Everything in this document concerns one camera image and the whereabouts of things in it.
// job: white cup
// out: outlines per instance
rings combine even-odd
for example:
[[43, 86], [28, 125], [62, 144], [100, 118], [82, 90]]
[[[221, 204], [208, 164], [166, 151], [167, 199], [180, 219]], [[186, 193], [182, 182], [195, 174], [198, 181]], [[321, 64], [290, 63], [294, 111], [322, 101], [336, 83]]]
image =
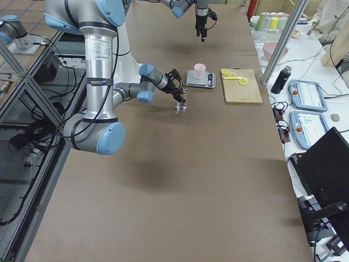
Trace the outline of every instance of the white cup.
[[194, 65], [194, 77], [196, 79], [202, 79], [205, 74], [206, 66], [204, 64]]

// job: wooden cutting board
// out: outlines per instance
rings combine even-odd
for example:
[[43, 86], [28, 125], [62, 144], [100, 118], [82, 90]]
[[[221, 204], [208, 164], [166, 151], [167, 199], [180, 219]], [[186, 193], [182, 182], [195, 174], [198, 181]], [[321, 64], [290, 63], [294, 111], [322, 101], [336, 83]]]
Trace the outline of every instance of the wooden cutting board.
[[238, 104], [262, 104], [260, 89], [252, 69], [233, 69], [237, 76], [248, 79], [247, 85], [240, 85], [238, 80], [224, 80], [221, 74], [225, 102]]

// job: white table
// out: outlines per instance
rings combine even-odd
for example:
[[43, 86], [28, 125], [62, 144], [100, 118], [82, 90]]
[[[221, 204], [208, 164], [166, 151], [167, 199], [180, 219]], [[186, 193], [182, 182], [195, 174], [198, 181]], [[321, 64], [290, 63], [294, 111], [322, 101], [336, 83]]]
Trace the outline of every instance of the white table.
[[[288, 104], [291, 104], [291, 96], [287, 90], [289, 82], [291, 79], [300, 79], [308, 80], [308, 81], [316, 81], [320, 83], [320, 86], [328, 93], [328, 94], [340, 94], [339, 90], [343, 93], [349, 93], [349, 89], [344, 84], [342, 78], [338, 78], [339, 74], [337, 70], [333, 67], [324, 67], [321, 63], [321, 58], [325, 54], [324, 48], [318, 41], [318, 39], [314, 35], [306, 35], [305, 33], [309, 30], [310, 25], [307, 26], [297, 26], [296, 30], [300, 31], [301, 34], [298, 38], [291, 38], [287, 44], [288, 53], [287, 55], [281, 59], [276, 66], [269, 82], [267, 83], [266, 88], [268, 89], [270, 97], [270, 103], [285, 101]], [[277, 41], [278, 36], [276, 34], [267, 33], [265, 36], [266, 41]], [[268, 61], [264, 57], [263, 54], [263, 43], [256, 40], [255, 41], [256, 50], [258, 52], [258, 59], [264, 72]], [[292, 61], [295, 59], [304, 60], [305, 61]], [[272, 88], [273, 83], [275, 83], [276, 78], [279, 75], [279, 72], [285, 67], [285, 65], [290, 65], [292, 67], [291, 76], [286, 83], [284, 89], [280, 92], [280, 94], [273, 94], [270, 90]], [[326, 119], [327, 125], [329, 128], [336, 127], [337, 130], [347, 130], [349, 129], [349, 96], [336, 98], [336, 99], [327, 99], [326, 100], [328, 111], [324, 112], [323, 115]], [[288, 107], [286, 113], [283, 115], [284, 120], [287, 123], [290, 123], [290, 111], [297, 110], [294, 106]], [[331, 114], [338, 114], [340, 116], [339, 122], [334, 122], [331, 120]], [[349, 141], [349, 132], [341, 133], [342, 136]], [[296, 142], [296, 138], [293, 134], [290, 135], [291, 142], [286, 143], [284, 147], [285, 158], [288, 159], [290, 155], [294, 153], [305, 152], [302, 150]], [[301, 197], [303, 195], [307, 195], [305, 189], [303, 188], [299, 177], [294, 170], [291, 162], [288, 163], [288, 170], [290, 172], [290, 176], [292, 179], [294, 192], [297, 197]], [[323, 258], [328, 253], [328, 248], [325, 246], [325, 243], [330, 238], [321, 240], [316, 247], [316, 253]], [[326, 261], [349, 261], [349, 252], [345, 252], [341, 257], [329, 257]]]

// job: person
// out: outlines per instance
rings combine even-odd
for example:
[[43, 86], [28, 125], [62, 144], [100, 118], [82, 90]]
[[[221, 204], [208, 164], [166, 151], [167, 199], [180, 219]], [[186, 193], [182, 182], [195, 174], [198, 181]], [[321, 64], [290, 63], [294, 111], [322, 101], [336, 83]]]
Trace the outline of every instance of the person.
[[317, 23], [313, 32], [320, 43], [327, 45], [337, 37], [339, 30], [349, 22], [349, 0], [322, 0], [309, 23]]

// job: digital kitchen scale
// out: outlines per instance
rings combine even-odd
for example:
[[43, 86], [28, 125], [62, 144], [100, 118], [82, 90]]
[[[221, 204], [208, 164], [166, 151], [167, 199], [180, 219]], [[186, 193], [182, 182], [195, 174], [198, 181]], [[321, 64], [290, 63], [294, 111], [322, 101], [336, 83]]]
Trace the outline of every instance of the digital kitchen scale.
[[186, 75], [186, 85], [191, 87], [214, 88], [216, 86], [216, 75], [205, 71], [202, 79], [194, 77], [194, 70], [189, 70]]

